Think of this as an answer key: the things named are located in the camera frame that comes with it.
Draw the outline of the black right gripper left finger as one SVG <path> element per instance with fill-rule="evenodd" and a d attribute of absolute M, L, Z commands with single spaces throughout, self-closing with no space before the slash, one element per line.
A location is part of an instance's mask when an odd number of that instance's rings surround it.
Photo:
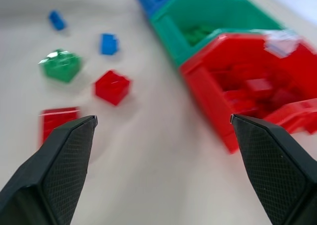
<path fill-rule="evenodd" d="M 70 225 L 97 124 L 90 115 L 51 132 L 0 191 L 0 225 Z"/>

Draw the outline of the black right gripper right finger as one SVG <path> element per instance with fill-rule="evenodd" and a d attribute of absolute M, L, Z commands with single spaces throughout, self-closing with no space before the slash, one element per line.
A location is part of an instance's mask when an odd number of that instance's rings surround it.
<path fill-rule="evenodd" d="M 272 225 L 317 225 L 317 161 L 281 126 L 240 114 L 230 123 Z"/>

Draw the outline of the red building block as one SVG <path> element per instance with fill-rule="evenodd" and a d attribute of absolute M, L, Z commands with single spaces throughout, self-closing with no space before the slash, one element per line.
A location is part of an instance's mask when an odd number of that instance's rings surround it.
<path fill-rule="evenodd" d="M 69 108 L 58 108 L 58 109 L 47 109 L 43 110 L 40 115 L 40 129 L 41 129 L 41 142 L 40 147 L 46 141 L 51 132 L 75 119 L 78 119 L 80 116 L 79 107 L 69 107 Z"/>
<path fill-rule="evenodd" d="M 94 93 L 108 103 L 118 106 L 128 95 L 132 81 L 114 70 L 107 71 L 94 83 Z"/>

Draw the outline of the red building blocks pile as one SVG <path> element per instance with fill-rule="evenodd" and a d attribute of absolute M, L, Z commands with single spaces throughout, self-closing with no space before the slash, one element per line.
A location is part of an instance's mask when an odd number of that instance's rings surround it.
<path fill-rule="evenodd" d="M 232 64 L 211 75 L 234 113 L 264 118 L 305 98 L 289 75 L 267 64 Z"/>

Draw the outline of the red plastic storage bin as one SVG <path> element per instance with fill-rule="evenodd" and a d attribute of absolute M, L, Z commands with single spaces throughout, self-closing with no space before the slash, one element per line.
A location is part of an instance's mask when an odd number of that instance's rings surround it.
<path fill-rule="evenodd" d="M 286 104 L 263 119 L 282 126 L 289 133 L 317 132 L 317 53 L 301 40 L 290 55 L 280 57 L 266 49 L 265 41 L 262 34 L 221 34 L 180 67 L 197 104 L 231 153 L 239 149 L 230 124 L 231 115 L 236 113 L 222 95 L 211 71 L 232 64 L 267 64 L 289 75 L 305 98 Z"/>

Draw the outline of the green building block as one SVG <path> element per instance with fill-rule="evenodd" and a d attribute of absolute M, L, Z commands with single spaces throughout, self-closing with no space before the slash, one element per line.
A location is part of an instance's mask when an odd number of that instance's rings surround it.
<path fill-rule="evenodd" d="M 82 59 L 75 53 L 57 49 L 40 60 L 38 65 L 46 77 L 70 83 L 82 68 Z"/>

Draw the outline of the blue building block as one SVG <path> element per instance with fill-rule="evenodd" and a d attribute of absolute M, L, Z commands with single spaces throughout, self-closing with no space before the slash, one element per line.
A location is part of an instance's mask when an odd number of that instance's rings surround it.
<path fill-rule="evenodd" d="M 118 51 L 118 39 L 115 34 L 101 34 L 100 52 L 103 55 L 114 55 Z"/>
<path fill-rule="evenodd" d="M 55 30 L 61 31 L 66 28 L 66 22 L 58 11 L 52 10 L 48 15 L 48 19 Z"/>

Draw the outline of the green building blocks pile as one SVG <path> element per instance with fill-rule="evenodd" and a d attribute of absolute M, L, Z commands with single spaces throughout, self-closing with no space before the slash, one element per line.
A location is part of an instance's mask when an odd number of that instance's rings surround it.
<path fill-rule="evenodd" d="M 184 30 L 183 34 L 190 46 L 195 46 L 197 43 L 206 38 L 210 33 L 212 33 L 215 28 L 211 25 L 197 25 L 190 29 Z"/>

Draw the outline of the green plastic storage bin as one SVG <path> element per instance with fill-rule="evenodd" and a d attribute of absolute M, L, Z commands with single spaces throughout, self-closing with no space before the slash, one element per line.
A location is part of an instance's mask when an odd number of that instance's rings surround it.
<path fill-rule="evenodd" d="M 284 29 L 249 0 L 169 0 L 151 18 L 151 24 L 177 67 L 220 34 Z M 202 24 L 215 30 L 190 46 L 183 31 Z"/>

